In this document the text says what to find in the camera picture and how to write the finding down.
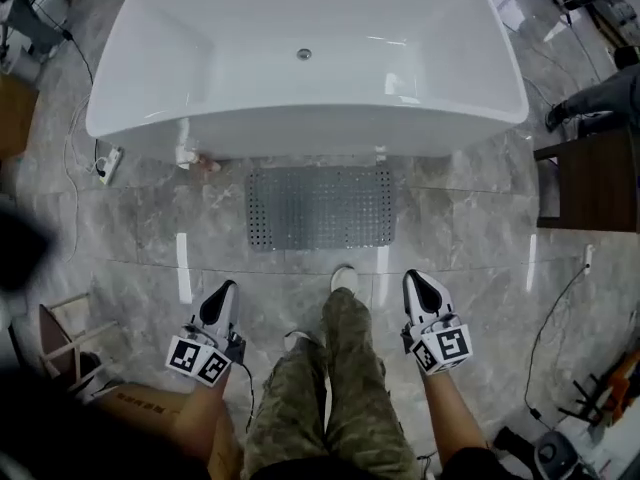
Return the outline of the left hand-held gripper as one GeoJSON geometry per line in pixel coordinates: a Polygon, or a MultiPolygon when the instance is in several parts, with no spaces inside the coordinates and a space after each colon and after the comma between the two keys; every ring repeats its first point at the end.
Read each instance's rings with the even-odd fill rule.
{"type": "Polygon", "coordinates": [[[238,314],[239,287],[227,280],[196,304],[198,319],[192,317],[171,338],[165,366],[205,386],[216,386],[234,363],[243,363],[246,341],[234,328],[238,314]]]}

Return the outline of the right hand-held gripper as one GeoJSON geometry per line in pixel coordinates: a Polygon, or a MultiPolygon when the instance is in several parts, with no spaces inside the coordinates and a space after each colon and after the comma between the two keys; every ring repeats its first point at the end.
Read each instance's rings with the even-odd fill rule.
{"type": "Polygon", "coordinates": [[[450,292],[440,281],[424,272],[408,270],[403,294],[411,323],[401,337],[405,353],[416,360],[422,374],[446,372],[473,355],[468,326],[457,313],[451,313],[450,292]]]}

